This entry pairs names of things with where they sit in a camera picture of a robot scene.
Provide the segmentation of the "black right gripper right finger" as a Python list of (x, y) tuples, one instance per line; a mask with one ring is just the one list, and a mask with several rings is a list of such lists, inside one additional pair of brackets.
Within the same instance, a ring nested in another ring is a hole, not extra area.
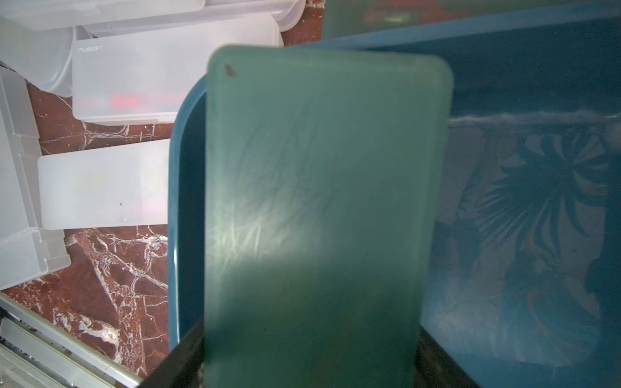
[(416, 355), (416, 387), (479, 387), (433, 336), (420, 327)]

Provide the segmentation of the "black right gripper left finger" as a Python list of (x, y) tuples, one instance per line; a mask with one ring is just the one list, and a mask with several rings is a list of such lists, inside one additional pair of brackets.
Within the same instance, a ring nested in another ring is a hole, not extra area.
[(138, 387), (202, 387), (201, 373), (205, 355), (203, 330), (204, 320), (201, 318)]

